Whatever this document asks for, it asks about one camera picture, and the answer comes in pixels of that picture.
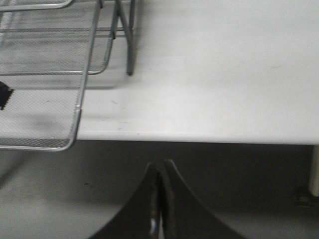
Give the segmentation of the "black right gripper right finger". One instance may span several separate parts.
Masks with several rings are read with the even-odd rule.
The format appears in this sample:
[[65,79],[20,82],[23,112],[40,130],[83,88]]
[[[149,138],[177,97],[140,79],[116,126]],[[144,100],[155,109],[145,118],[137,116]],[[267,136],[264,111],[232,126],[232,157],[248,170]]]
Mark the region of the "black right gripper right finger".
[[190,190],[172,160],[160,170],[160,204],[165,239],[243,239],[208,211]]

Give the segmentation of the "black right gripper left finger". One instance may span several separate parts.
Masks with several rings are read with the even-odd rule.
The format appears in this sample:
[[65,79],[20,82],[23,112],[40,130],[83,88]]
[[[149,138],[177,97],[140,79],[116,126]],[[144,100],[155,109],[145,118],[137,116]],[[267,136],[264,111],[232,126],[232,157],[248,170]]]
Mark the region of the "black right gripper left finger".
[[159,171],[146,167],[143,179],[127,203],[92,239],[157,239],[160,232]]

